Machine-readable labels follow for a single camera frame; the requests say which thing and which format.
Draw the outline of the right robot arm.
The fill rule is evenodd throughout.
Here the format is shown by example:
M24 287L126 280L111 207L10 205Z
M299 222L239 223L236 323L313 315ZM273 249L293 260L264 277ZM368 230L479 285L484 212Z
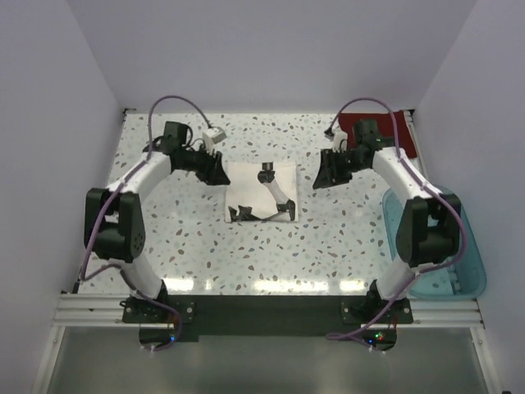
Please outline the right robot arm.
M353 311L365 321L405 298L424 273L453 263L465 250L465 227L457 195L433 186L409 161L397 135L384 136L373 119L354 125L354 142L343 131L328 128L332 142L320 153L314 189L349 183L371 169L395 193L402 205L395 235L395 257L385 274L373 281L362 304Z

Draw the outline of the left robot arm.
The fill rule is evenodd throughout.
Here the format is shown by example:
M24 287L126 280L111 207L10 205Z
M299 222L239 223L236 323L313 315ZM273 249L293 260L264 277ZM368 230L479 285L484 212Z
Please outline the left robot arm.
M208 186L231 183L222 166L222 154L215 148L226 138L225 131L208 126L198 148L191 144L193 135L191 127L184 123L166 122L163 133L149 138L139 161L128 172L108 186L88 191L81 282L115 269L132 298L167 307L165 283L144 253L143 202L175 171L192 172Z

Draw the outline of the white t shirt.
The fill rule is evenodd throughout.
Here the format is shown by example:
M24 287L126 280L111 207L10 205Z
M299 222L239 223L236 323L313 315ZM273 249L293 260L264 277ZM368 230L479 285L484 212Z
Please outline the white t shirt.
M295 162L229 163L226 222L297 222Z

